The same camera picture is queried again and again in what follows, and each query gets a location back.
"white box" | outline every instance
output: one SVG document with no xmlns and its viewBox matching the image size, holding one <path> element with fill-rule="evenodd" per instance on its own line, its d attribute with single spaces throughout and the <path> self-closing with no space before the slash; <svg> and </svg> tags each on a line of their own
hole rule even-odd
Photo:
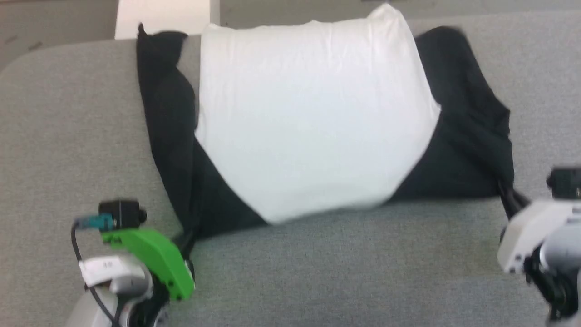
<svg viewBox="0 0 581 327">
<path fill-rule="evenodd" d="M 136 38 L 140 23 L 148 34 L 200 34 L 208 23 L 220 24 L 220 0 L 119 0 L 115 39 Z"/>
</svg>

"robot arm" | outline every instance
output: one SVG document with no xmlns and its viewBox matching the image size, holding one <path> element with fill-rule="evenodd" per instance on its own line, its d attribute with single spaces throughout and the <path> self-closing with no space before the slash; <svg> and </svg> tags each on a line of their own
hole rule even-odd
<svg viewBox="0 0 581 327">
<path fill-rule="evenodd" d="M 194 288 L 189 260 L 195 233 L 173 240 L 139 228 L 146 213 L 133 200 L 102 202 L 98 216 L 80 217 L 71 230 L 73 249 L 85 282 L 85 294 L 67 327 L 161 327 L 170 300 L 188 298 Z M 98 229 L 103 241 L 125 255 L 83 260 L 76 231 Z"/>
<path fill-rule="evenodd" d="M 551 307 L 548 326 L 581 327 L 581 171 L 553 170 L 553 199 L 529 202 L 501 188 L 510 219 L 498 262 L 506 273 L 526 276 Z"/>
</svg>

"gray fabric surface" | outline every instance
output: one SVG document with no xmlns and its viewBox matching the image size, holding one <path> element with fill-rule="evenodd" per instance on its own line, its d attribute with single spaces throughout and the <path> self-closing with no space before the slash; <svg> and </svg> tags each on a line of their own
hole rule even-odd
<svg viewBox="0 0 581 327">
<path fill-rule="evenodd" d="M 579 163 L 581 13 L 411 22 L 465 28 L 513 111 L 517 185 L 548 196 L 558 163 Z M 197 84 L 199 39 L 180 68 Z M 133 41 L 26 55 L 0 75 L 0 326 L 62 326 L 83 291 L 74 216 L 133 196 L 148 225 L 179 230 L 149 152 Z M 522 278 L 496 263 L 496 200 L 341 212 L 198 244 L 198 289 L 171 326 L 543 326 Z M 86 256 L 108 250 L 83 235 Z"/>
</svg>

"black sleeve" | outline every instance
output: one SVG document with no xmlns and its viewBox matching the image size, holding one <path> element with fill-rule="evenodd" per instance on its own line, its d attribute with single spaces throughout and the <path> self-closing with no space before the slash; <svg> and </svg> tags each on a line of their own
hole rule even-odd
<svg viewBox="0 0 581 327">
<path fill-rule="evenodd" d="M 461 31 L 438 27 L 415 40 L 442 112 L 426 153 L 392 199 L 497 196 L 499 183 L 514 182 L 510 111 L 487 84 Z"/>
</svg>

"black cable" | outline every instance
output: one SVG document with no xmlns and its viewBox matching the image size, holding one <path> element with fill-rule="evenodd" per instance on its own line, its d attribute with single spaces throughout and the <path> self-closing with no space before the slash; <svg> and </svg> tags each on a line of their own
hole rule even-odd
<svg viewBox="0 0 581 327">
<path fill-rule="evenodd" d="M 75 222 L 73 224 L 73 227 L 71 228 L 71 242 L 73 243 L 73 250 L 74 250 L 75 256 L 77 257 L 77 261 L 82 261 L 83 258 L 81 257 L 81 253 L 78 250 L 78 244 L 77 244 L 77 234 L 76 234 L 77 227 L 78 227 L 78 222 Z M 99 308 L 101 308 L 101 310 L 107 316 L 107 318 L 109 318 L 109 320 L 111 320 L 111 323 L 113 324 L 112 327 L 122 327 L 121 324 L 117 321 L 117 319 L 115 319 L 115 317 L 111 314 L 111 312 L 109 312 L 107 307 L 105 307 L 103 301 L 101 301 L 99 294 L 97 294 L 97 291 L 95 290 L 95 286 L 89 287 L 89 292 L 91 292 L 91 294 L 93 295 L 93 298 L 95 299 L 95 302 L 97 302 L 97 305 L 99 306 Z"/>
</svg>

